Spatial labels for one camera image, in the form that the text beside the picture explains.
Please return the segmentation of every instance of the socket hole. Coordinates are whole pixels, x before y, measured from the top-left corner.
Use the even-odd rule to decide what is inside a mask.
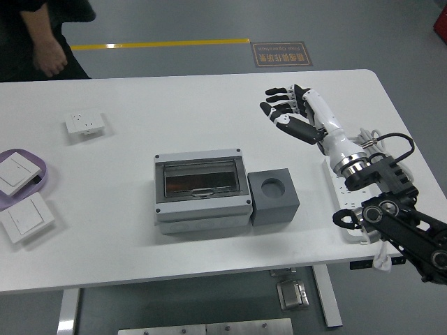
[[[269,198],[279,198],[286,192],[286,187],[282,181],[269,178],[263,182],[261,190]]]

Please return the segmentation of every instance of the table leg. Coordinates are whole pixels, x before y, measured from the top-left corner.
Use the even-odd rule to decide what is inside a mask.
[[[78,314],[79,294],[79,288],[64,290],[57,335],[74,335],[76,315]]]
[[[330,282],[328,267],[326,264],[314,265],[314,276],[318,294],[320,295],[323,314],[328,327],[342,326],[342,317],[338,310],[337,300],[335,299],[334,289]]]

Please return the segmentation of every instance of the white light switch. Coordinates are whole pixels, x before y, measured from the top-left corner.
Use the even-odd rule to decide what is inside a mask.
[[[39,210],[37,210],[36,205],[30,198],[24,199],[19,202],[17,206],[13,206],[9,209],[9,215],[21,235],[43,222]]]
[[[37,192],[2,211],[0,221],[11,241],[17,243],[54,222],[54,216]]]
[[[15,152],[0,163],[0,191],[12,196],[40,172],[36,164]]]

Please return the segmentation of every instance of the black clothing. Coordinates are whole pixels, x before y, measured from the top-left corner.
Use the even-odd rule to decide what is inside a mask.
[[[20,11],[36,11],[47,2],[54,37],[65,51],[67,66],[51,78],[33,65],[33,43]],[[87,79],[62,35],[64,22],[90,22],[96,17],[88,0],[0,0],[0,82]]]

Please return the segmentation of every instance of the black cable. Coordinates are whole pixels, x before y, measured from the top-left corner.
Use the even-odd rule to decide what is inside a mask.
[[[403,161],[405,158],[407,158],[408,156],[410,156],[414,152],[415,147],[414,147],[413,139],[411,137],[409,137],[408,135],[405,135],[405,134],[402,134],[402,133],[385,134],[385,135],[382,135],[382,136],[378,137],[377,140],[378,141],[382,141],[382,140],[384,140],[386,138],[389,138],[389,137],[402,137],[405,140],[407,140],[409,142],[410,146],[411,146],[411,149],[408,152],[406,152],[405,154],[403,154],[400,157],[395,159],[396,163],[398,163],[400,161]]]
[[[376,153],[372,154],[370,157],[368,157],[368,161],[370,163],[372,163],[372,159],[376,158],[377,156],[382,156],[383,158],[386,157],[386,155],[383,152],[376,152]]]

